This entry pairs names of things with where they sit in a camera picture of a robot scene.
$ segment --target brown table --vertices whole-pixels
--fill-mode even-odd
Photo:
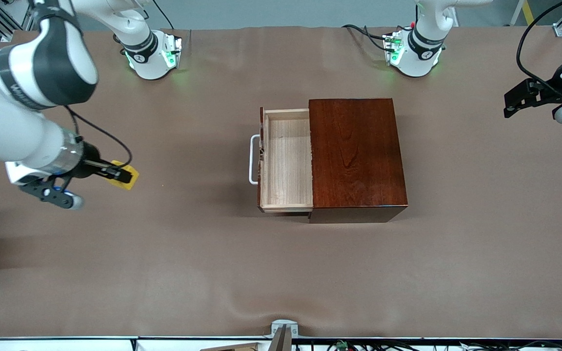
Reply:
[[[69,212],[0,164],[0,336],[254,335],[285,317],[303,335],[562,338],[562,126],[552,107],[502,118],[522,31],[454,29],[425,78],[346,29],[179,32],[182,70],[158,81],[87,33],[100,86],[75,109],[131,146],[141,176],[130,192],[74,181],[87,205]],[[539,27],[522,58],[549,77],[562,38]],[[343,97],[394,98],[408,209],[361,225],[261,214],[259,107]]]

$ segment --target white metal handle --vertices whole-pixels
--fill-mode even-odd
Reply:
[[[255,139],[257,138],[259,138],[259,134],[255,134],[250,137],[250,153],[248,154],[248,182],[250,182],[250,184],[253,184],[254,186],[257,185],[257,180],[253,180],[253,168],[255,167],[255,165],[253,164],[253,149],[255,147]]]

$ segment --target dark wood cabinet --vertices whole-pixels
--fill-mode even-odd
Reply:
[[[312,223],[387,222],[407,207],[390,98],[261,108],[258,205]]]

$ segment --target black cable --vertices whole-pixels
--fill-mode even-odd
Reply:
[[[376,36],[374,34],[370,34],[368,32],[368,27],[364,26],[363,29],[355,26],[354,24],[347,24],[345,26],[342,26],[342,28],[351,28],[351,29],[355,29],[355,31],[358,31],[359,33],[363,34],[364,36],[368,37],[368,39],[370,40],[370,42],[372,42],[372,44],[374,44],[374,46],[378,47],[379,49],[383,50],[383,51],[387,51],[388,53],[393,53],[394,50],[393,49],[386,49],[385,47],[382,47],[381,45],[377,44],[377,42],[374,41],[374,39],[380,39],[383,40],[383,37],[380,36]]]
[[[415,347],[410,346],[410,345],[408,345],[408,344],[406,344],[406,343],[404,343],[404,342],[401,342],[401,341],[397,341],[397,340],[388,340],[388,342],[391,342],[391,343],[394,344],[394,345],[398,345],[399,347],[402,347],[403,349],[408,349],[408,350],[411,350],[411,351],[419,351],[419,350],[416,349]]]
[[[544,341],[544,340],[536,340],[533,342],[530,342],[529,344],[526,344],[524,346],[520,346],[520,347],[510,347],[504,344],[500,344],[498,343],[497,346],[488,346],[488,345],[482,345],[482,344],[478,344],[478,343],[471,343],[470,346],[473,347],[477,347],[475,349],[468,349],[468,351],[520,351],[521,349],[524,349],[526,347],[532,347],[538,345],[540,347],[551,347],[553,349],[561,349],[562,350],[562,345],[560,344],[556,344],[555,342],[549,342],[549,341]]]
[[[129,149],[129,147],[127,147],[127,145],[125,145],[125,143],[123,143],[122,141],[120,141],[120,139],[117,138],[117,137],[115,137],[114,135],[108,133],[105,129],[103,129],[103,128],[97,126],[96,124],[94,124],[94,123],[92,123],[92,122],[90,122],[90,121],[87,120],[86,118],[83,118],[82,116],[80,116],[80,114],[78,114],[78,113],[76,113],[75,111],[73,111],[73,110],[71,109],[71,107],[69,107],[68,105],[64,105],[64,108],[65,108],[67,111],[69,111],[69,113],[71,114],[72,117],[74,116],[73,120],[75,120],[75,117],[76,117],[76,118],[79,118],[80,120],[82,120],[82,122],[84,122],[85,124],[87,124],[87,125],[93,127],[94,129],[100,131],[101,133],[105,134],[107,137],[111,138],[111,139],[114,140],[116,143],[118,143],[118,145],[122,146],[123,149],[125,149],[125,151],[127,152],[127,155],[128,155],[128,160],[127,160],[127,162],[123,163],[123,164],[120,165],[120,166],[105,165],[105,168],[121,169],[121,168],[123,168],[123,167],[128,166],[129,164],[131,164],[131,161],[133,160],[134,155],[132,154],[132,152],[131,152],[131,150]]]
[[[122,45],[122,42],[120,42],[120,39],[119,39],[118,36],[116,36],[116,33],[112,34],[112,39],[113,39],[115,42],[117,42],[117,43],[119,43],[120,45]],[[120,49],[119,53],[124,56],[124,55],[125,55],[125,47],[123,47],[122,49]]]
[[[354,24],[347,24],[345,26],[342,26],[342,28],[352,28],[352,29],[355,29],[355,31],[358,31],[359,33],[363,34],[364,36],[371,36],[375,39],[382,39],[383,38],[383,37],[377,36],[375,34],[370,34],[368,32],[364,32],[363,29],[355,26]]]
[[[78,124],[78,119],[75,117],[74,114],[71,114],[71,120],[73,120],[73,126],[75,126],[75,134],[77,136],[80,135],[80,124]]]
[[[172,26],[172,22],[170,22],[170,20],[168,19],[168,16],[166,16],[166,14],[163,12],[162,7],[160,7],[158,5],[158,2],[156,2],[156,0],[153,0],[153,3],[156,5],[156,7],[158,8],[158,10],[160,11],[160,13],[162,13],[162,15],[164,16],[164,18],[166,18],[166,21],[168,22],[168,24],[170,24],[170,29],[172,29],[173,31],[175,30],[175,27]]]
[[[562,93],[559,93],[558,91],[556,91],[555,88],[551,87],[548,84],[548,82],[539,78],[535,74],[531,73],[528,69],[524,68],[524,65],[522,65],[522,60],[520,59],[520,56],[522,55],[522,46],[524,46],[524,40],[526,40],[526,36],[528,36],[528,33],[530,32],[530,30],[533,29],[535,24],[537,24],[537,22],[539,22],[547,14],[551,13],[552,11],[554,11],[555,9],[557,9],[558,7],[561,7],[561,6],[562,6],[562,1],[558,2],[554,6],[550,7],[549,9],[544,11],[542,14],[540,14],[537,18],[535,18],[535,20],[533,20],[533,22],[524,31],[524,34],[522,34],[522,38],[520,39],[520,44],[517,47],[517,54],[515,55],[515,60],[517,62],[517,66],[519,67],[520,71],[524,72],[527,76],[537,80],[537,82],[539,82],[544,87],[548,88],[550,91],[552,91],[553,93],[555,93],[558,96],[562,96]]]

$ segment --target yellow object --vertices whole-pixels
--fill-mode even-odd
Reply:
[[[533,11],[530,10],[530,5],[528,4],[528,0],[524,1],[524,6],[522,6],[522,11],[524,12],[524,18],[526,19],[526,23],[528,26],[535,20],[533,17]]]
[[[123,164],[123,162],[113,160],[112,164],[115,164],[116,166],[120,166],[120,165]],[[106,180],[107,180],[107,182],[109,182],[110,184],[112,184],[115,187],[119,187],[119,188],[125,189],[125,190],[131,190],[131,188],[134,187],[134,184],[136,183],[136,180],[138,180],[138,176],[140,176],[140,173],[138,173],[138,171],[136,171],[136,169],[132,166],[125,166],[125,167],[123,167],[123,170],[131,173],[131,182],[126,184],[126,183],[123,183],[123,182],[119,182],[118,180],[113,180],[113,179],[106,179]]]

